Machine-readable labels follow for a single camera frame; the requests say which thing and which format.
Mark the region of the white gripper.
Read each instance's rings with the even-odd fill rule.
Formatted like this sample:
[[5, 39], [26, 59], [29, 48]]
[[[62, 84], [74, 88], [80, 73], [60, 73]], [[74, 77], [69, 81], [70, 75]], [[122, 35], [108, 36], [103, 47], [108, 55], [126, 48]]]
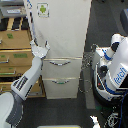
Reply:
[[30, 45], [32, 47], [32, 53], [35, 57], [45, 58], [48, 50], [50, 50], [50, 45], [48, 41], [45, 42], [44, 48], [37, 46], [34, 40], [30, 42]]

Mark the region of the white second arm gripper tip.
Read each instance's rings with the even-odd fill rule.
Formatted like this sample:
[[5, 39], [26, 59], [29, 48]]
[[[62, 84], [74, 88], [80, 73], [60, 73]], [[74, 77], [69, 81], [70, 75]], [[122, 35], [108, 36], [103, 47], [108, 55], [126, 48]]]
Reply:
[[94, 123], [93, 128], [101, 128], [100, 124], [98, 122], [98, 118], [96, 116], [90, 116], [90, 118], [92, 119], [92, 121]]

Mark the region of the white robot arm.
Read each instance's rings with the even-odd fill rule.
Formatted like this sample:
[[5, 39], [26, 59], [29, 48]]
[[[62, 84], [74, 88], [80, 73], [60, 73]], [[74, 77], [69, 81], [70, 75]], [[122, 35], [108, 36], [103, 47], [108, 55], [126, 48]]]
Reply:
[[11, 84], [10, 92], [0, 95], [0, 128], [16, 128], [21, 121], [23, 102], [40, 77], [43, 59], [50, 50], [48, 43], [45, 44], [45, 47], [40, 47], [32, 40], [30, 45], [34, 55], [31, 68]]

